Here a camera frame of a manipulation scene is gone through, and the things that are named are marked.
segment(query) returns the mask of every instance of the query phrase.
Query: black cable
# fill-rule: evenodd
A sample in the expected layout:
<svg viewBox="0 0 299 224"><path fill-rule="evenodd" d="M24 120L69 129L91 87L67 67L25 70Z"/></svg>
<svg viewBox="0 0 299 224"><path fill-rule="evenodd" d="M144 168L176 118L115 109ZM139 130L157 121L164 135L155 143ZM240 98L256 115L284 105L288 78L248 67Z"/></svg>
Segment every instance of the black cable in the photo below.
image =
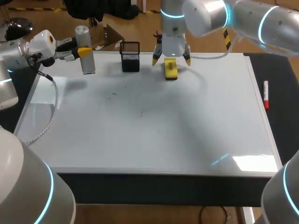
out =
<svg viewBox="0 0 299 224"><path fill-rule="evenodd" d="M199 215L198 215L198 223L199 224L203 224L202 220L201 220L201 215L202 215L202 212L203 210L206 208L206 206L203 206L199 212ZM224 212L224 215L225 215L225 221L224 221L224 224L226 224L226 222L228 221L228 212L225 210L225 208L223 206L220 206L220 208L222 208L223 212Z"/></svg>
<svg viewBox="0 0 299 224"><path fill-rule="evenodd" d="M277 5L277 6L279 6L279 7L282 7L282 5L280 5L280 4L277 3L277 0L274 0L274 1L275 1L275 5ZM294 11L299 12L299 9L292 8L292 7L290 7L289 5L285 5L285 6L286 6L286 8L289 8L289 9L291 9L291 10L294 10Z"/></svg>
<svg viewBox="0 0 299 224"><path fill-rule="evenodd" d="M35 54L35 55L31 55L27 58L27 63L28 65L34 70L37 72L37 74L41 75L41 76L44 76L45 78L47 78L48 80L50 81L53 81L53 78L51 76L49 76L48 74L45 74L41 71L39 71L36 67L36 62L39 58L41 58L42 54L41 53L38 53L38 54ZM33 61L33 65L34 67L30 64L29 60L32 58L32 61Z"/></svg>

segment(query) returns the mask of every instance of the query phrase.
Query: cable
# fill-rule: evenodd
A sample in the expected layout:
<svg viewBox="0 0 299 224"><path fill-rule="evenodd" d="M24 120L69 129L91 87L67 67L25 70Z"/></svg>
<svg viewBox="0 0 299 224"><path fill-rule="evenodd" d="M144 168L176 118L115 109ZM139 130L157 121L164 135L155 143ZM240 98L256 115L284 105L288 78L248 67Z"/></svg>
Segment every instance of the cable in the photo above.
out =
<svg viewBox="0 0 299 224"><path fill-rule="evenodd" d="M239 38L241 38L241 37L240 37L239 35L237 35L237 36L233 39L232 44L230 45L229 49L228 49L227 52L225 52L225 54L223 54L223 55L215 56L215 57L199 57L199 56L190 56L190 57L191 57L191 58L197 58L197 59L207 59L207 60L209 60L209 59L220 59L220 58L223 58L223 57L227 56L227 55L232 51L234 44L237 42L237 40L238 40Z"/></svg>
<svg viewBox="0 0 299 224"><path fill-rule="evenodd" d="M256 40L253 40L253 39L250 39L249 40L254 43L256 46L264 49L265 51L267 51L268 53L271 53L271 54L275 54L275 55L278 55L278 56L283 56L283 57L299 57L299 53L291 53L291 52L283 52L283 51L278 51L278 50L274 50L274 49L270 49L268 47L266 47L264 44L256 41Z"/></svg>
<svg viewBox="0 0 299 224"><path fill-rule="evenodd" d="M47 78L48 80L50 80L52 83L53 83L53 85L54 85L54 87L55 87L55 105L54 105L54 112L53 112L53 114L52 114L52 116L51 116L51 119L50 119L50 121L49 121L49 124L48 124L48 126L38 135L38 136L36 136L35 138L33 138L33 139L31 139L31 140L28 140L28 141L26 141L26 142L24 142L25 144L27 144L27 145L31 145L32 143L34 143L34 142L36 142L40 137L42 137L47 131L48 131L48 129L51 127L51 125L52 125L52 123L53 123L53 120L54 120L54 118L55 118L55 115L56 115L56 112L57 112L57 109L58 109L58 99L59 99L59 94L58 94L58 87L57 87L57 84L56 84L56 82L54 81L54 79L51 77L51 76L49 76L48 74L45 74L45 73L43 73L43 72L41 72L41 71L39 71L38 69L37 69L37 67L36 67L36 60L39 58L40 56L34 56L34 55L32 55L32 56L30 56L28 59L27 59L27 62L28 62L28 64L29 64L29 66L32 68L32 69L34 69L39 75L41 75L41 76L43 76L43 77L45 77L45 78ZM29 62L29 59L30 58L33 58L33 63L34 63L34 66L32 66L31 64L30 64L30 62Z"/></svg>
<svg viewBox="0 0 299 224"><path fill-rule="evenodd" d="M224 215L225 215L225 221L224 221L224 224L227 223L228 221L228 212L226 211L226 209L223 207L223 206L219 206L220 208L222 208L223 212L224 212ZM199 224L203 224L202 220L201 220L201 215L202 215L202 212L203 210L206 208L206 206L203 206L199 212L199 215L198 215L198 223Z"/></svg>

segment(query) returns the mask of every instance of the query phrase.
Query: white cable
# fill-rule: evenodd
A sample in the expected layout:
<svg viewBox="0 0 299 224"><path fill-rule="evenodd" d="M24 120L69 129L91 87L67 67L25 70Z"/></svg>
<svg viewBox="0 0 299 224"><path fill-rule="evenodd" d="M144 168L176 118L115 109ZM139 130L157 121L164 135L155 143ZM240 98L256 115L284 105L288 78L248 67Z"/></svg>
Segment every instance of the white cable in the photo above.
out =
<svg viewBox="0 0 299 224"><path fill-rule="evenodd" d="M291 53L291 52L283 52L283 51L273 50L273 49L266 47L265 45L261 44L260 42L258 42L256 40L253 40L250 38L249 38L249 40L252 43L254 43L256 46L258 46L259 48L262 48L265 51L267 51L268 53L275 54L278 56L283 56L283 57L299 57L299 53Z"/></svg>
<svg viewBox="0 0 299 224"><path fill-rule="evenodd" d="M190 56L190 57L191 57L191 58L197 58L197 59L207 59L207 60L209 60L209 59L220 59L220 58L223 58L223 57L227 56L227 55L232 51L232 48L233 48L234 44L237 42L237 40L238 40L239 38L241 38L241 37L240 37L239 35L237 35L237 36L233 39L233 41L232 41L232 43L231 43L229 49L228 49L227 52L225 52L225 54L223 54L223 55L215 56L215 57L199 57L199 56Z"/></svg>
<svg viewBox="0 0 299 224"><path fill-rule="evenodd" d="M36 142L40 137L42 137L47 131L48 129L51 127L52 123L53 123L53 120L55 118L55 115L56 115L56 112L57 112L57 109L58 109L58 87L56 85L56 82L54 80L52 80L52 83L55 87L55 105L54 105L54 112L51 116L51 119L50 119L50 122L48 124L48 126L45 128L45 130L43 130L43 132L41 132L38 136L36 136L35 138L29 140L29 141L26 141L24 142L26 145L31 145L32 143Z"/></svg>

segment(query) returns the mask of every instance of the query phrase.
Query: black bag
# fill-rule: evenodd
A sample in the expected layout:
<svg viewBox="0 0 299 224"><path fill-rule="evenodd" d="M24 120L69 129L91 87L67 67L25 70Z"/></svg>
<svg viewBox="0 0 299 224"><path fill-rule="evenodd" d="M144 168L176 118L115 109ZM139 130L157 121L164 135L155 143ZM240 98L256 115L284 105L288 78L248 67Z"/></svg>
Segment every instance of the black bag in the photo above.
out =
<svg viewBox="0 0 299 224"><path fill-rule="evenodd" d="M95 18L101 22L107 7L107 0L64 0L64 4L73 18L81 20Z"/></svg>
<svg viewBox="0 0 299 224"><path fill-rule="evenodd" d="M131 5L131 0L108 0L105 11L125 20L131 20L139 14L139 8Z"/></svg>

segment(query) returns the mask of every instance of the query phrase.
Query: whiteboard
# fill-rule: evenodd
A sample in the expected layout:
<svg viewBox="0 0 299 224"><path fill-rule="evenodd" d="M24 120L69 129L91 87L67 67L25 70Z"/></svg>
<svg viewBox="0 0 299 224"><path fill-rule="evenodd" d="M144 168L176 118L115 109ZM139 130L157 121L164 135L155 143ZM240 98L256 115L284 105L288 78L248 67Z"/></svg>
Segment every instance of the whiteboard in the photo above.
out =
<svg viewBox="0 0 299 224"><path fill-rule="evenodd" d="M215 56L219 54L193 54ZM281 166L250 59L177 58L178 80L164 78L164 57L123 73L121 56L95 52L96 74L80 61L57 60L44 72L57 80L53 126L30 148L59 173L272 176ZM42 79L21 118L28 140L46 126L55 91Z"/></svg>

